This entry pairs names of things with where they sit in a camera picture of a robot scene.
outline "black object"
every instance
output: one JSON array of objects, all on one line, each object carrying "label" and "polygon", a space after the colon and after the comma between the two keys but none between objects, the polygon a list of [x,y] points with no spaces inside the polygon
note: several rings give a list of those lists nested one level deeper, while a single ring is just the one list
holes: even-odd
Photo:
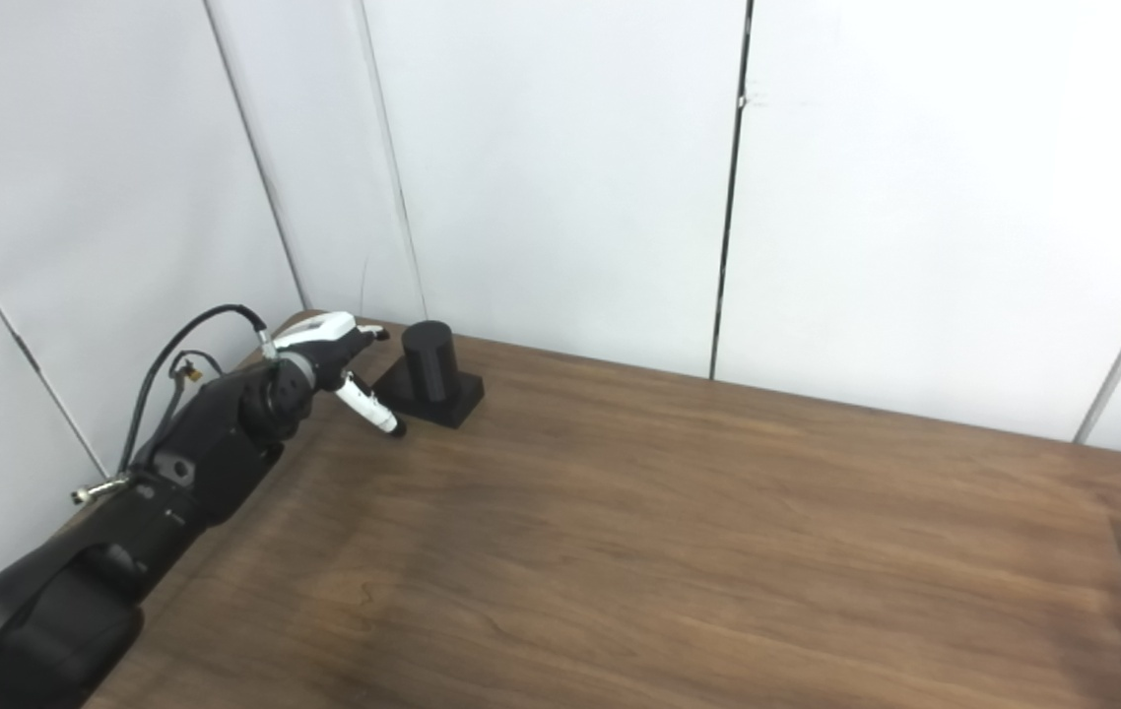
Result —
[{"label": "black object", "polygon": [[131,485],[2,570],[0,709],[87,701],[141,632],[141,601],[272,469],[325,372],[376,338],[296,346],[206,383],[138,450]]},{"label": "black object", "polygon": [[188,320],[185,326],[179,328],[179,332],[175,333],[175,337],[170,338],[169,342],[161,351],[158,352],[154,363],[150,365],[150,371],[145,374],[145,381],[141,383],[141,392],[136,396],[136,407],[132,409],[132,422],[127,426],[127,440],[123,443],[123,457],[118,462],[118,471],[126,472],[127,466],[132,462],[132,448],[136,448],[136,435],[141,430],[141,417],[145,415],[145,403],[150,397],[150,387],[154,386],[154,377],[158,376],[158,370],[163,368],[163,362],[169,358],[170,351],[174,351],[183,338],[188,337],[188,333],[195,331],[201,323],[206,322],[206,320],[213,319],[215,315],[223,313],[237,313],[243,319],[249,320],[250,326],[254,329],[254,332],[259,333],[260,340],[267,341],[267,323],[263,319],[258,316],[253,310],[247,309],[244,305],[239,304],[226,304],[226,305],[215,305],[214,309],[205,310],[195,319]]},{"label": "black object", "polygon": [[451,328],[425,320],[402,332],[402,358],[372,385],[381,404],[457,430],[483,399],[481,377],[461,372]]}]

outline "black cylinder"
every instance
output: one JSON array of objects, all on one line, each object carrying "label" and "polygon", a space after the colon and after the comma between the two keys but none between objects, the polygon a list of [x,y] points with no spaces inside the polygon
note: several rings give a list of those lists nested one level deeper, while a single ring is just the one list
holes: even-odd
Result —
[{"label": "black cylinder", "polygon": [[437,404],[460,394],[456,344],[446,323],[425,320],[407,328],[402,331],[402,356],[417,399]]}]

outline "robot finger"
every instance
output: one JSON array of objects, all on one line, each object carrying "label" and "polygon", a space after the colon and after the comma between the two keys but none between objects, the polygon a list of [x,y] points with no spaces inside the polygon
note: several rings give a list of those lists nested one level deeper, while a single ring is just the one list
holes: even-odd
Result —
[{"label": "robot finger", "polygon": [[389,407],[381,404],[377,395],[372,394],[372,389],[354,372],[345,372],[345,383],[335,394],[337,399],[344,400],[354,413],[368,418],[369,423],[393,435],[395,439],[401,439],[407,434],[406,423],[400,422]]},{"label": "robot finger", "polygon": [[382,326],[359,326],[359,332],[365,332],[371,334],[377,342],[389,340],[390,338],[390,331],[388,331],[388,329],[385,329]]}]

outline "cable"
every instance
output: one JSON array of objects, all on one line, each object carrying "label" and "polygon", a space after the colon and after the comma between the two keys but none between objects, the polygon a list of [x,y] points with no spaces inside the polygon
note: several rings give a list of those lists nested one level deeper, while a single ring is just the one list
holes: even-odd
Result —
[{"label": "cable", "polygon": [[216,375],[223,376],[223,368],[219,367],[217,360],[214,359],[214,358],[211,358],[210,354],[205,353],[202,350],[179,350],[179,351],[177,351],[176,354],[175,354],[175,357],[170,359],[170,367],[167,368],[167,376],[170,377],[170,378],[175,378],[176,369],[179,367],[179,359],[188,358],[188,356],[191,356],[191,354],[196,354],[197,358],[204,359],[206,361],[206,363],[210,365],[210,368],[215,370]]},{"label": "cable", "polygon": [[167,403],[166,412],[163,412],[163,421],[159,421],[158,426],[154,430],[154,445],[150,448],[147,463],[154,462],[154,449],[157,448],[158,441],[163,439],[163,434],[165,434],[167,426],[170,425],[170,418],[175,417],[175,409],[179,407],[179,399],[183,399],[183,374],[170,378],[174,378],[175,380],[175,390],[170,394],[170,400]]},{"label": "cable", "polygon": [[150,397],[150,389],[154,389],[154,377],[163,368],[163,362],[166,362],[166,359],[170,356],[170,351],[176,349],[176,346],[183,341],[183,338],[188,337],[189,332],[194,331],[201,323],[206,322],[206,320],[223,313],[239,313],[242,317],[249,320],[254,332],[258,332],[259,340],[263,342],[271,341],[271,338],[267,334],[267,324],[253,310],[247,309],[244,305],[216,305],[214,309],[204,311],[204,313],[197,315],[195,319],[188,320],[188,324],[179,328],[179,332],[175,333],[175,337],[170,338],[169,342],[166,342],[166,347],[154,359],[154,365],[150,365],[150,371],[145,374],[145,381],[141,383],[141,390],[137,395],[136,407],[132,409],[132,422],[127,430],[127,440],[123,443],[123,458],[118,462],[118,475],[124,475],[128,463],[131,462],[132,450],[136,448],[136,435],[141,430],[141,417],[145,416],[145,403]]}]

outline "black block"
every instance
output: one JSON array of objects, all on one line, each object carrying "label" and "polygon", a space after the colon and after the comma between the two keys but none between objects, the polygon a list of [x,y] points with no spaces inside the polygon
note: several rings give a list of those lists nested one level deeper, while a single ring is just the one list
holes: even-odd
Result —
[{"label": "black block", "polygon": [[398,414],[453,430],[485,394],[481,377],[460,371],[451,328],[437,320],[402,332],[402,358],[381,375],[372,390]]}]

